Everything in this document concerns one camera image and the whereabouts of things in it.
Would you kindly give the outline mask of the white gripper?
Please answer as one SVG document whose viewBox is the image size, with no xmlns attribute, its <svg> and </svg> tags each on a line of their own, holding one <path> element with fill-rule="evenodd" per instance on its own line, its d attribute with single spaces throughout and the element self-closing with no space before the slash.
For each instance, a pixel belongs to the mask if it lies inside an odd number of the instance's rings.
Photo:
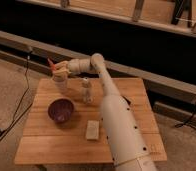
<svg viewBox="0 0 196 171">
<path fill-rule="evenodd" d="M 80 60 L 79 59 L 72 59 L 69 62 L 68 61 L 61 61 L 59 63 L 55 64 L 55 68 L 59 69 L 55 71 L 55 75 L 62 75 L 62 74 L 80 74 L 81 73 L 81 68 L 80 68 Z"/>
</svg>

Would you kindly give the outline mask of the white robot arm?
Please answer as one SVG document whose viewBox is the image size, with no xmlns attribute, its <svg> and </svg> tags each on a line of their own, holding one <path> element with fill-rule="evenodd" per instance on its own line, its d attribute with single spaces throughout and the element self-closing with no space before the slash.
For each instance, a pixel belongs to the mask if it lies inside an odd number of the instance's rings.
<svg viewBox="0 0 196 171">
<path fill-rule="evenodd" d="M 103 89 L 100 115 L 106 131 L 116 171 L 157 171 L 130 105 L 121 95 L 107 71 L 104 58 L 95 53 L 90 58 L 72 59 L 55 64 L 53 74 L 97 73 Z"/>
</svg>

